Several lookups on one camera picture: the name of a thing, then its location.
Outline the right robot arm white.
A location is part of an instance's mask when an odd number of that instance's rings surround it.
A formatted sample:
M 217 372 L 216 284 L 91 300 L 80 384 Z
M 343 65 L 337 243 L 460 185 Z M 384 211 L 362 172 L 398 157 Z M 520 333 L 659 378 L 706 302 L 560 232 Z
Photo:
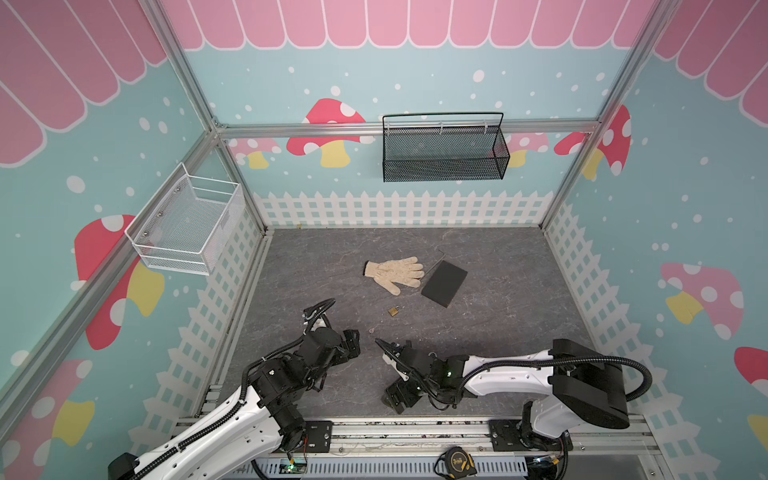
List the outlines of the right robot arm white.
M 384 361 L 399 375 L 382 397 L 398 414 L 426 398 L 438 410 L 457 408 L 468 398 L 525 393 L 518 432 L 528 448 L 543 448 L 571 429 L 589 424 L 624 430 L 628 405 L 652 386 L 648 367 L 633 359 L 600 354 L 567 339 L 537 353 L 485 358 L 454 355 L 445 360 L 412 343 L 376 342 Z

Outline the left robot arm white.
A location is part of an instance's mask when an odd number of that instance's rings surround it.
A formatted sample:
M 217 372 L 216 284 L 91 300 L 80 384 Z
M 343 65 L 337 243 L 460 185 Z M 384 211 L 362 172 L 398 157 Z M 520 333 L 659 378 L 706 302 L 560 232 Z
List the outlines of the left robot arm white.
M 332 328 L 326 313 L 334 303 L 326 299 L 306 308 L 302 334 L 248 364 L 230 397 L 159 447 L 118 456 L 108 478 L 219 479 L 259 456 L 301 449 L 307 423 L 298 401 L 321 391 L 332 367 L 360 354 L 358 331 Z

